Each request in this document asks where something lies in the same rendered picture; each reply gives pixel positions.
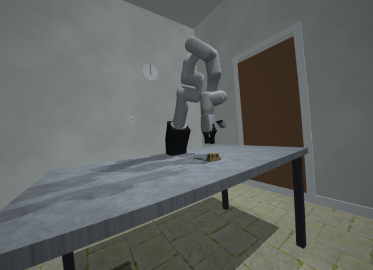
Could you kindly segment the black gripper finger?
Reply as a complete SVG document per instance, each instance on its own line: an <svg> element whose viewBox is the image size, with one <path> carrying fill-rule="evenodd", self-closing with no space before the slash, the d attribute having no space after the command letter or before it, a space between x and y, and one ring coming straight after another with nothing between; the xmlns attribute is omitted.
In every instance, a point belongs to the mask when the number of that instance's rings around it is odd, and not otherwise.
<svg viewBox="0 0 373 270"><path fill-rule="evenodd" d="M202 132L204 134L204 137L205 137L205 143L210 143L210 140L209 140L209 132Z"/></svg>
<svg viewBox="0 0 373 270"><path fill-rule="evenodd" d="M213 131L210 131L209 134L210 134L210 137L209 137L209 140L210 140L210 144L214 144L215 141L214 141L214 137L215 137L215 134L217 132L217 129L215 128L214 124L213 125Z"/></svg>

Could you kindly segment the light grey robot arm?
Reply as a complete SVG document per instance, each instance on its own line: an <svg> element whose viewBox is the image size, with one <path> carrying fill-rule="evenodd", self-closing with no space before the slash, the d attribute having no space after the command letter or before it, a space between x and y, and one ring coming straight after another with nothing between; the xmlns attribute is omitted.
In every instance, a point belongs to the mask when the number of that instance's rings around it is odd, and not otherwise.
<svg viewBox="0 0 373 270"><path fill-rule="evenodd" d="M213 106L218 106L227 100L224 91L217 91L221 78L219 55L210 45L202 42L196 37L189 37L185 42L185 48L189 54L185 57L182 67L181 83L196 87L181 86L177 89L177 102L175 114L171 126L175 129L185 129L188 113L188 103L200 101L201 115L214 114ZM195 72L198 59L205 61L207 70L207 91L202 93L204 75Z"/></svg>

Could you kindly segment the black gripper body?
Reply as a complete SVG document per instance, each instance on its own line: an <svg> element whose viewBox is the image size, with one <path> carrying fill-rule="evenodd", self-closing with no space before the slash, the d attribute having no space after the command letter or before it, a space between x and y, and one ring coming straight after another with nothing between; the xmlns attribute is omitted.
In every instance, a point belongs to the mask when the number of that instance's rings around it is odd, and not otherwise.
<svg viewBox="0 0 373 270"><path fill-rule="evenodd" d="M213 125L216 128L216 121L214 114L203 114L201 116L201 131L202 132L210 132L213 131Z"/></svg>

